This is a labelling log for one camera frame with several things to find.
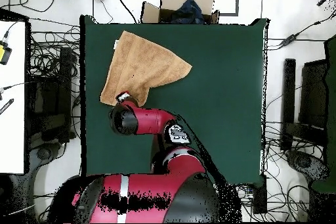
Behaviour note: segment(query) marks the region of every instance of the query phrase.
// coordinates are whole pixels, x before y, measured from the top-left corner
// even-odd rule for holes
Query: brown towel
[[[116,96],[130,92],[139,106],[150,88],[172,83],[188,75],[192,66],[173,52],[124,31],[118,41],[100,101],[116,105]]]

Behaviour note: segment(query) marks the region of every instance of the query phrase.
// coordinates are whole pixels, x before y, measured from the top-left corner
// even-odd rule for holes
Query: cardboard box
[[[186,0],[161,0],[160,8],[147,2],[142,4],[141,22],[159,23],[161,19],[168,18],[177,11]],[[210,24],[218,24],[219,11],[212,12],[214,0],[194,0],[202,11],[204,20]]]

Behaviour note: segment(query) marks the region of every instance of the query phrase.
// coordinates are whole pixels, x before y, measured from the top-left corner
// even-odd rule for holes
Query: white desk
[[[0,21],[0,39],[13,23]],[[25,23],[18,22],[9,30],[6,42],[12,53],[5,66],[0,64],[0,87],[24,82],[25,39]],[[25,86],[18,85],[2,94],[0,108],[10,99],[14,102],[0,115],[0,173],[24,172]]]

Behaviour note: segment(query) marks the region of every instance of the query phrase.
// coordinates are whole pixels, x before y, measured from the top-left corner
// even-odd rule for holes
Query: blue fabric
[[[171,15],[171,24],[206,24],[200,7],[194,0],[186,0],[183,6]]]

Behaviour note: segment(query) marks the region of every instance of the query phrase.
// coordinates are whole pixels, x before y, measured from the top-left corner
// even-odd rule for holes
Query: green table surface
[[[86,24],[87,174],[150,171],[152,136],[116,135],[111,106],[99,101],[114,42],[126,30],[192,65],[185,78],[151,89],[144,107],[180,114],[229,183],[259,182],[265,24]]]

